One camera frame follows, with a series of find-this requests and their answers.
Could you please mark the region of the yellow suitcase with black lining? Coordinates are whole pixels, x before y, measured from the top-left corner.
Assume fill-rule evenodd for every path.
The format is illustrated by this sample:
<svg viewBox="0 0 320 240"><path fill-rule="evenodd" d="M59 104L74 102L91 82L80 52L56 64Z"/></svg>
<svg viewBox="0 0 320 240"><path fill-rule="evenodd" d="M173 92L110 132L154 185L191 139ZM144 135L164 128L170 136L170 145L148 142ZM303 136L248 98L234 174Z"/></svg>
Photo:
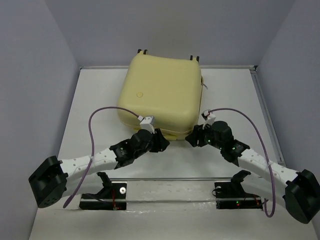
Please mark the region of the yellow suitcase with black lining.
<svg viewBox="0 0 320 240"><path fill-rule="evenodd" d="M168 140L183 140L198 123L204 79L199 56L189 59L152 56L139 49L131 60L117 106L143 117Z"/></svg>

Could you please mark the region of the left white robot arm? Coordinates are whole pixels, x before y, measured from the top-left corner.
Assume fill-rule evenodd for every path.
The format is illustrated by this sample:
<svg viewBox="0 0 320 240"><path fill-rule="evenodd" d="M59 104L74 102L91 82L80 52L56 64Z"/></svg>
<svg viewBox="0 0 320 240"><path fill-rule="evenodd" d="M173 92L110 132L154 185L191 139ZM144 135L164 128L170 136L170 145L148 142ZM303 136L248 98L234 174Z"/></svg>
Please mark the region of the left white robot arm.
<svg viewBox="0 0 320 240"><path fill-rule="evenodd" d="M28 178L37 207L47 208L63 196L72 196L78 187L72 182L84 182L84 177L98 172L116 170L131 165L137 158L166 150L170 142L159 128L154 133L140 129L131 138L120 141L94 156L86 155L59 160L55 155L46 158Z"/></svg>

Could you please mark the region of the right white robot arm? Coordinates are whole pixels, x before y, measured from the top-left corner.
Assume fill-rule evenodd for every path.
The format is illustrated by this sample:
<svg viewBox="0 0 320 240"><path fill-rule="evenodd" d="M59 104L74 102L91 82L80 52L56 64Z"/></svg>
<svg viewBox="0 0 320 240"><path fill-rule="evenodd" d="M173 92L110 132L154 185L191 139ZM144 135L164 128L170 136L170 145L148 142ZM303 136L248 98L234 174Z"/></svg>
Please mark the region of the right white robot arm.
<svg viewBox="0 0 320 240"><path fill-rule="evenodd" d="M192 147L210 145L222 157L271 183L271 197L279 195L288 213L302 224L308 224L320 211L320 184L315 175L304 169L299 172L267 160L233 136L224 121L212 125L196 125L185 140Z"/></svg>

